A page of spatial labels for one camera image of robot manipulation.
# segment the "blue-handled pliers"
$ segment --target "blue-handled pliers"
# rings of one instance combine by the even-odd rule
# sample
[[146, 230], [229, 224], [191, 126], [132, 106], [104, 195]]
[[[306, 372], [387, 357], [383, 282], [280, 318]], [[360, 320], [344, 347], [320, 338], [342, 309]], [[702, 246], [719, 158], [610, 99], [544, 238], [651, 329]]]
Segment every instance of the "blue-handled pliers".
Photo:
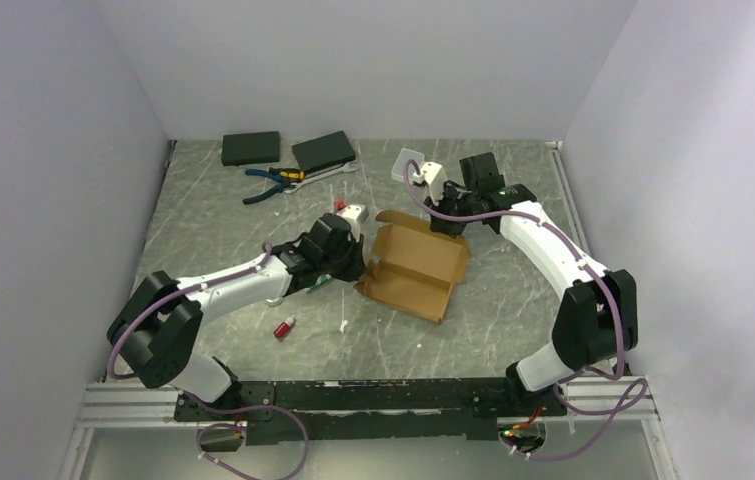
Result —
[[245, 170], [245, 175], [249, 177], [268, 178], [275, 182], [274, 186], [260, 193], [259, 195], [256, 195], [250, 198], [245, 198], [244, 200], [242, 200], [242, 203], [245, 205], [253, 205], [254, 203], [259, 203], [265, 200], [266, 198], [271, 198], [272, 196], [292, 186], [291, 179], [284, 177], [282, 175], [266, 172], [265, 170], [257, 170], [255, 168], [249, 168]]

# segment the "metal wrench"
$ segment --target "metal wrench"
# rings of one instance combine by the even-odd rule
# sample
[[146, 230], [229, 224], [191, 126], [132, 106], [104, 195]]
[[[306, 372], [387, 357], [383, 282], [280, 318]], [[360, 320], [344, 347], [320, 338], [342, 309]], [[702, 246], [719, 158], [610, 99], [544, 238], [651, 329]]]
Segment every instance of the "metal wrench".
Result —
[[333, 175], [335, 175], [337, 173], [355, 172], [355, 171], [357, 171], [358, 168], [359, 167], [355, 163], [348, 162], [348, 163], [342, 165], [341, 167], [336, 167], [336, 168], [334, 168], [332, 170], [327, 170], [326, 172], [321, 172], [321, 173], [318, 173], [318, 174], [315, 174], [315, 175], [307, 176], [302, 182], [296, 183], [296, 184], [292, 185], [291, 187], [283, 190], [283, 193], [293, 193], [293, 192], [298, 191], [298, 189], [300, 189], [300, 187], [302, 187], [304, 185], [307, 185], [307, 184], [310, 184], [312, 182], [321, 180], [323, 178], [332, 177]]

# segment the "small red bottle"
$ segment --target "small red bottle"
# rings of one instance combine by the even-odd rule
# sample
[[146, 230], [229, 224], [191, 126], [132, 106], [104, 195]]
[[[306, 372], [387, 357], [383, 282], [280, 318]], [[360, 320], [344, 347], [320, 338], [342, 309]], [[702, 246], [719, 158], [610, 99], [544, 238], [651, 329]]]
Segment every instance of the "small red bottle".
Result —
[[282, 340], [294, 325], [295, 317], [287, 318], [285, 322], [281, 323], [280, 326], [277, 327], [276, 330], [274, 330], [274, 336], [277, 338], [277, 340]]

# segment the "open cardboard box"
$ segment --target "open cardboard box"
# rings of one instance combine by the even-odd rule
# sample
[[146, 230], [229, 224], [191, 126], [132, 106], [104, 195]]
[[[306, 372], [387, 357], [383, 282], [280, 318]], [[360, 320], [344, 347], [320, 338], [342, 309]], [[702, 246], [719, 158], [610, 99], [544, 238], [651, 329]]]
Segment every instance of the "open cardboard box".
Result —
[[454, 284], [462, 282], [468, 244], [430, 231], [426, 220], [395, 210], [374, 219], [377, 230], [366, 273], [354, 289], [416, 317], [442, 323]]

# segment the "marble-patterned surface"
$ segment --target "marble-patterned surface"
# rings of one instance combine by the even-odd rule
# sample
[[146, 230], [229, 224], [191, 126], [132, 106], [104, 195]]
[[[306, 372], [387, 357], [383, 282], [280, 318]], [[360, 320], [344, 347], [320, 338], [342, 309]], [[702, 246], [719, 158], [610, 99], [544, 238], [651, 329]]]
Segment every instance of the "marble-patterned surface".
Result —
[[[527, 185], [552, 220], [572, 238], [559, 184], [541, 141], [354, 140], [359, 170], [276, 195], [257, 205], [241, 199], [266, 181], [223, 167], [221, 143], [176, 145], [147, 235], [137, 281], [164, 269], [173, 277], [210, 273], [260, 253], [260, 244], [293, 240], [330, 209], [331, 200], [418, 214], [389, 171], [402, 147], [445, 165], [462, 180], [458, 160], [492, 151], [507, 183]], [[283, 166], [294, 166], [290, 143]], [[366, 251], [378, 225], [364, 226]], [[465, 281], [454, 289], [441, 325], [393, 311], [334, 281], [311, 294], [292, 295], [274, 308], [254, 304], [201, 331], [196, 350], [226, 362], [246, 380], [435, 378], [503, 375], [511, 362], [545, 341], [558, 302], [541, 273], [488, 227], [465, 231], [471, 246]], [[297, 325], [282, 341], [271, 334], [288, 315]], [[339, 331], [342, 320], [348, 324]]]

